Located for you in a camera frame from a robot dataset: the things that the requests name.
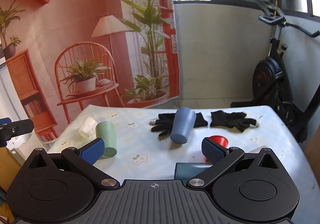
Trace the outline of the green plastic cup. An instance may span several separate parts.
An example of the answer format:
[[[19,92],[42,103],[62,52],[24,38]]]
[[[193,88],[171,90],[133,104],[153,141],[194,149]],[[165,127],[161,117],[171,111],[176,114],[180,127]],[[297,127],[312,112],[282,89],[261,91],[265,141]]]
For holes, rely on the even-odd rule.
[[[112,122],[104,121],[95,127],[97,138],[104,141],[104,158],[111,158],[117,154],[117,134],[116,128]]]

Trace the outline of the red plastic cup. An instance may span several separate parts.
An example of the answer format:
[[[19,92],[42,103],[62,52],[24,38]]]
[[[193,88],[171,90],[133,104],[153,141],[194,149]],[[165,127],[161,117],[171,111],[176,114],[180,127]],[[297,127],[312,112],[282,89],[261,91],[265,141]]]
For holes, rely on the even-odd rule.
[[[202,153],[206,158],[206,162],[215,164],[227,156],[227,145],[227,139],[222,136],[211,136],[204,138],[202,141]]]

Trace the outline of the white paper cup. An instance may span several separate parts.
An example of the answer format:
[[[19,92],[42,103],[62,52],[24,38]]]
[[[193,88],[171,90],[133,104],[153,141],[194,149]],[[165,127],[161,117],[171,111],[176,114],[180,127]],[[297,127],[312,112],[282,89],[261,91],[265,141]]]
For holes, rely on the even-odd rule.
[[[92,117],[86,117],[78,130],[79,135],[84,139],[94,136],[97,124],[97,121]]]

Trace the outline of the teal transparent square cup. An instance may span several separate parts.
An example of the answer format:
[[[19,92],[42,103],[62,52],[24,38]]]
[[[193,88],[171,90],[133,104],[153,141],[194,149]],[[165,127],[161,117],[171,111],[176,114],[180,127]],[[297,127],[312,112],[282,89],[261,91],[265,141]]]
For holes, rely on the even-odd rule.
[[[210,163],[176,163],[174,179],[186,184],[188,180],[211,166]]]

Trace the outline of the blue-grey plastic cup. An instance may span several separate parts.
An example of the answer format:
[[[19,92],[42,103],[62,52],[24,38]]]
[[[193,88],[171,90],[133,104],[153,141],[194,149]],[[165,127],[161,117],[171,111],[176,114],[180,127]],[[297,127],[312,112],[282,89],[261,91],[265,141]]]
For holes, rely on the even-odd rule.
[[[194,128],[195,121],[196,113],[191,108],[179,108],[174,117],[171,140],[180,145],[185,144]]]

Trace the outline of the white perforated laundry basket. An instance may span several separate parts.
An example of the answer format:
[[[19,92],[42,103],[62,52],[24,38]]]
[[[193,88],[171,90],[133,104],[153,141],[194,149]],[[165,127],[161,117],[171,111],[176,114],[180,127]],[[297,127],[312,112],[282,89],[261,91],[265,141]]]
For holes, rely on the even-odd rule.
[[[7,149],[20,165],[25,162],[35,148],[44,148],[48,151],[50,146],[41,141],[34,131],[29,134],[12,137],[10,141],[7,141]]]

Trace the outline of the black glove right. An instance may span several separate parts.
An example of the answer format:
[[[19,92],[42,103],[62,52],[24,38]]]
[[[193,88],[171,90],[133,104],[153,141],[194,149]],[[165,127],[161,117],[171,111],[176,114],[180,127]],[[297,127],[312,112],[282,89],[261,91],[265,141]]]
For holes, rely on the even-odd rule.
[[[222,110],[211,113],[212,122],[210,127],[223,126],[225,128],[236,128],[240,132],[244,132],[250,126],[259,126],[255,119],[247,118],[247,114],[243,112],[226,113]]]

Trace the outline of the floral tablecloth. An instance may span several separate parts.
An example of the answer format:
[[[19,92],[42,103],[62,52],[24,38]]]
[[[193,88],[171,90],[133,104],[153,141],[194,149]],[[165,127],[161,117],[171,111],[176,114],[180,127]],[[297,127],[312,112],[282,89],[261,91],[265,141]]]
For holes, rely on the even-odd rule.
[[[67,147],[79,148],[87,143],[78,130],[91,117],[97,122],[109,121],[116,128],[117,154],[96,163],[97,168],[119,181],[125,179],[171,179],[178,162],[204,161],[201,142],[205,137],[223,136],[231,147],[245,152],[271,148],[295,182],[300,201],[293,216],[294,223],[319,223],[319,186],[302,149],[291,132],[268,106],[242,109],[259,126],[244,132],[228,128],[194,129],[184,145],[173,143],[169,137],[151,132],[150,122],[162,113],[160,109],[115,108],[90,105],[64,130],[50,148],[59,153]]]

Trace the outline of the black exercise bike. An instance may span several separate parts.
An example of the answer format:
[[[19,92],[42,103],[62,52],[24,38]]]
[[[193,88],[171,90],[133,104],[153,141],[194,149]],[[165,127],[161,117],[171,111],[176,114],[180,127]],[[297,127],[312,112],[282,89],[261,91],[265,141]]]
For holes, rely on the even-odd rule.
[[[259,61],[252,79],[253,99],[232,102],[231,107],[269,106],[284,122],[298,143],[307,139],[308,123],[319,107],[319,89],[308,107],[302,111],[294,102],[289,77],[283,62],[287,45],[273,35],[268,56]]]

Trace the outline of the printed room backdrop cloth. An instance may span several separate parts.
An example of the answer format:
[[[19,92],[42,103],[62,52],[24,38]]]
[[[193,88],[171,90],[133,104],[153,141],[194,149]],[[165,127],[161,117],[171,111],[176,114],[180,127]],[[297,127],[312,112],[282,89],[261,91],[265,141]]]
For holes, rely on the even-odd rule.
[[[88,105],[143,108],[180,95],[172,0],[1,0],[1,47],[46,144]]]

